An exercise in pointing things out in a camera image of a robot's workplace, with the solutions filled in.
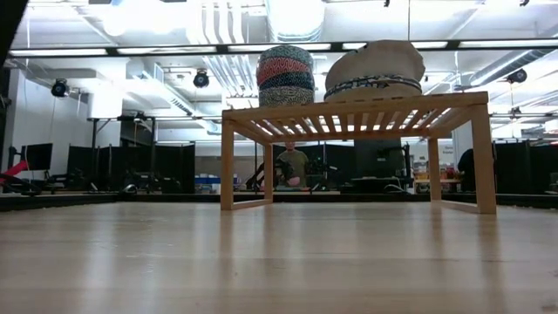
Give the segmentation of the large black panel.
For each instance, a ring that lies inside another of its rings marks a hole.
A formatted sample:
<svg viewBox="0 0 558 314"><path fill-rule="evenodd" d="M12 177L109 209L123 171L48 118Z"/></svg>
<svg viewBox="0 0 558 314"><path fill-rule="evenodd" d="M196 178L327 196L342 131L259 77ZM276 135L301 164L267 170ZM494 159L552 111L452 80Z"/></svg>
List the large black panel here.
<svg viewBox="0 0 558 314"><path fill-rule="evenodd" d="M355 140L357 177L392 177L405 170L401 140Z"/></svg>

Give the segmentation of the slatted wooden shelf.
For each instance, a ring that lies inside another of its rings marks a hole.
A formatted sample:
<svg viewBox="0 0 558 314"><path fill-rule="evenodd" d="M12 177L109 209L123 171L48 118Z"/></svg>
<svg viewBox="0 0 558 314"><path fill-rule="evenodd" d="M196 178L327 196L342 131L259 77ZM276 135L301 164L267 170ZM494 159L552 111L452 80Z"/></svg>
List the slatted wooden shelf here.
<svg viewBox="0 0 558 314"><path fill-rule="evenodd" d="M427 141L431 204L494 215L497 203L487 105L486 92L469 92L225 110L221 115L221 210L272 204L275 143L418 136ZM476 184L473 205L445 201L441 196L438 141L465 123L472 126ZM264 196L261 200L234 200L233 159L237 134L264 148Z"/></svg>

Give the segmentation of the person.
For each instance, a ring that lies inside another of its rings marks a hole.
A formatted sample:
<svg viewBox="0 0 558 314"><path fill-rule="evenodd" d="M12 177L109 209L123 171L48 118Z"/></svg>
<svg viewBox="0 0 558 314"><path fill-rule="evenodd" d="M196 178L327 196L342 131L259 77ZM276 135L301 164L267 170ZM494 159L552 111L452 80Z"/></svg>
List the person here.
<svg viewBox="0 0 558 314"><path fill-rule="evenodd" d="M306 167L309 162L307 155L296 149L295 142L286 142L285 150L276 160L282 170L282 184L288 188L306 188Z"/></svg>
<svg viewBox="0 0 558 314"><path fill-rule="evenodd" d="M463 192L475 191L475 172L473 149L467 149L459 158L458 170L461 178Z"/></svg>

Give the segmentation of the blue storage bins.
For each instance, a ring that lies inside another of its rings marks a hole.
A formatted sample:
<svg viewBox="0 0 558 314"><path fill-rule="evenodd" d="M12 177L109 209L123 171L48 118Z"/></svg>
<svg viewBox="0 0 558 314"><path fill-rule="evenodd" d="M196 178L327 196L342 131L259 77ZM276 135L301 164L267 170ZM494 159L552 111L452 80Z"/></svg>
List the blue storage bins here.
<svg viewBox="0 0 558 314"><path fill-rule="evenodd" d="M212 174L200 174L194 178L196 194L219 195L221 193L221 179Z"/></svg>

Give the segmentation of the black background monitor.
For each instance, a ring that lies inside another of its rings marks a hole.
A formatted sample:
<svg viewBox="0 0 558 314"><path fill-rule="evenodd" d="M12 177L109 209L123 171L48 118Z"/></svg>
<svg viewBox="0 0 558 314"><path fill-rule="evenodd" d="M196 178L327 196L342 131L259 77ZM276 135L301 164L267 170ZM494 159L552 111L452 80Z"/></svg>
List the black background monitor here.
<svg viewBox="0 0 558 314"><path fill-rule="evenodd" d="M30 171L44 171L51 168L52 143L22 146L21 157Z"/></svg>

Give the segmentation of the teal patterned bowl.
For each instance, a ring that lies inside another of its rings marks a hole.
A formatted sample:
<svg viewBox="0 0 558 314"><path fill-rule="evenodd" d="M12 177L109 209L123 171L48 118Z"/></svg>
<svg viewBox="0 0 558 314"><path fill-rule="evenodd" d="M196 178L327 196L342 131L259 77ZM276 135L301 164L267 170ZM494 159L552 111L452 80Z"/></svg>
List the teal patterned bowl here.
<svg viewBox="0 0 558 314"><path fill-rule="evenodd" d="M280 44L263 51L259 57L259 62L263 62L269 58L290 58L300 61L308 67L312 67L314 65L313 58L308 51L289 44Z"/></svg>

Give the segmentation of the red handled tool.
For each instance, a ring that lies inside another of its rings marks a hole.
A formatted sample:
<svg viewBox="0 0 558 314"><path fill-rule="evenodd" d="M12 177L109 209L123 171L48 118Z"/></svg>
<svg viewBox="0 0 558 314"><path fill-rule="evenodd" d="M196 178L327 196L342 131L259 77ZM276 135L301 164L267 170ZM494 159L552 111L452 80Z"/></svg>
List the red handled tool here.
<svg viewBox="0 0 558 314"><path fill-rule="evenodd" d="M26 160L20 161L15 166L10 167L3 173L0 173L0 185L4 184L8 179L15 177L17 174L26 171L27 169L28 169L27 161Z"/></svg>

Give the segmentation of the pink zigzag bowl striped inside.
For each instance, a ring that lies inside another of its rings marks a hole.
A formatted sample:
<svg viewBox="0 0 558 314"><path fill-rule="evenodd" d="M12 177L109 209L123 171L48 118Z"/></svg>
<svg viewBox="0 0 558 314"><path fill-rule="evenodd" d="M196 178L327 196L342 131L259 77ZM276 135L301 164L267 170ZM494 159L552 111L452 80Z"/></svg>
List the pink zigzag bowl striped inside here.
<svg viewBox="0 0 558 314"><path fill-rule="evenodd" d="M269 79L275 76L292 73L292 72L308 72L312 73L309 65L302 61L286 58L286 57L272 57L260 60L256 68L256 82L262 85Z"/></svg>

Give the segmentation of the round white ceiling duct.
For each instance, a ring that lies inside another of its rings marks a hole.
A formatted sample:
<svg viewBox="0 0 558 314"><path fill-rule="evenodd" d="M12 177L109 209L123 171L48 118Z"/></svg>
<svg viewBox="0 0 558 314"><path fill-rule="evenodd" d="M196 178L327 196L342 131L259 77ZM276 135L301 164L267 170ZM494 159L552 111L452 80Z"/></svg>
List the round white ceiling duct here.
<svg viewBox="0 0 558 314"><path fill-rule="evenodd" d="M323 0L264 0L270 40L316 42L325 15Z"/></svg>

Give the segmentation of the yellow bowl dark blue outside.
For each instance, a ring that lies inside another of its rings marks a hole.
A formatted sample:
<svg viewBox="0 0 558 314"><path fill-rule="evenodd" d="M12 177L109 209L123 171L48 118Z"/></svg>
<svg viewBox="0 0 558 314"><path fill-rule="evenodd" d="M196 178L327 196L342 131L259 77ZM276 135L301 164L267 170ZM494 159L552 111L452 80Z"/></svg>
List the yellow bowl dark blue outside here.
<svg viewBox="0 0 558 314"><path fill-rule="evenodd" d="M315 80L311 72L285 72L258 85L260 92L275 87L298 87L314 91Z"/></svg>

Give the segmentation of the black partition screens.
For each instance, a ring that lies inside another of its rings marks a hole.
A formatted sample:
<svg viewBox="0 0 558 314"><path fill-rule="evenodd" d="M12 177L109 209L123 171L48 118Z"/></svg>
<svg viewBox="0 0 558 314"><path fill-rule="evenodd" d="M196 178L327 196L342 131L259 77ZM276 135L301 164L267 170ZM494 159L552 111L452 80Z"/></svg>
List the black partition screens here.
<svg viewBox="0 0 558 314"><path fill-rule="evenodd" d="M67 183L88 191L194 192L195 147L71 147Z"/></svg>
<svg viewBox="0 0 558 314"><path fill-rule="evenodd" d="M558 146L533 147L524 141L493 148L498 194L558 194Z"/></svg>

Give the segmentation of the dark blue patterned bowl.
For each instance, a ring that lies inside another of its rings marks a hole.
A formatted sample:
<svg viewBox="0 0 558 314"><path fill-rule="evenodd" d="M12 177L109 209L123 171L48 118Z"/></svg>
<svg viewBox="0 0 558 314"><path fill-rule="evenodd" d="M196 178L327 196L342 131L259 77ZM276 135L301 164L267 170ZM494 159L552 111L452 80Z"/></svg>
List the dark blue patterned bowl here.
<svg viewBox="0 0 558 314"><path fill-rule="evenodd" d="M315 92L296 86L271 87L259 91L260 107L289 106L313 103Z"/></svg>

